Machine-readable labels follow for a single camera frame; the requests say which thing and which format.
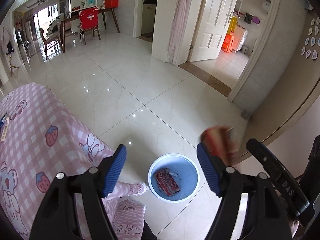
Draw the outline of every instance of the door handle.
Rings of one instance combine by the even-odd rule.
[[[231,11],[231,12],[230,12],[230,15],[228,15],[228,16],[230,16],[230,17],[229,17],[229,20],[228,20],[228,23],[230,23],[230,21],[231,21],[231,19],[232,19],[232,17],[233,17],[233,11]]]

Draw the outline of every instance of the wooden chair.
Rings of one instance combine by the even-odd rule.
[[[97,31],[99,40],[101,40],[101,38],[100,38],[100,33],[99,33],[99,28],[98,28],[98,27],[93,27],[93,28],[85,29],[85,30],[84,30],[80,25],[79,25],[78,27],[79,27],[79,29],[80,29],[80,42],[82,42],[82,39],[81,39],[81,36],[82,36],[82,37],[83,37],[84,44],[85,44],[85,36],[84,36],[84,33],[88,32],[88,31],[92,31],[92,35],[93,35],[93,36],[94,36],[94,31]]]
[[[100,33],[99,33],[99,28],[98,28],[98,14],[100,10],[97,7],[94,8],[88,8],[81,10],[79,12],[79,19],[80,19],[80,25],[78,26],[80,29],[80,42],[82,41],[81,36],[83,37],[83,41],[85,44],[85,32],[92,32],[92,35],[94,36],[94,31],[97,31],[99,40],[100,38]]]
[[[44,43],[44,52],[45,52],[45,58],[48,59],[48,55],[47,55],[47,49],[51,49],[52,47],[54,47],[55,45],[59,44],[60,48],[62,48],[61,46],[61,42],[59,39],[59,31],[53,33],[52,35],[50,35],[48,37],[48,39],[46,40],[43,36],[44,30],[42,28],[39,29],[40,31],[40,36],[42,38],[42,41]]]

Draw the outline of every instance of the white cabinet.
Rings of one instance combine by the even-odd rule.
[[[239,51],[242,49],[242,46],[248,36],[248,31],[245,30],[245,28],[241,27],[240,25],[236,25],[235,31],[233,33],[233,36],[235,37],[235,40],[233,42],[232,49],[235,51]]]

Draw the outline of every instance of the orange stool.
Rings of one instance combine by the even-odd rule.
[[[222,50],[225,51],[226,53],[231,52],[234,41],[235,41],[235,37],[233,35],[227,34],[222,44]]]

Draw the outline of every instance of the white door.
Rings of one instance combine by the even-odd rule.
[[[237,0],[206,0],[191,62],[217,58]]]

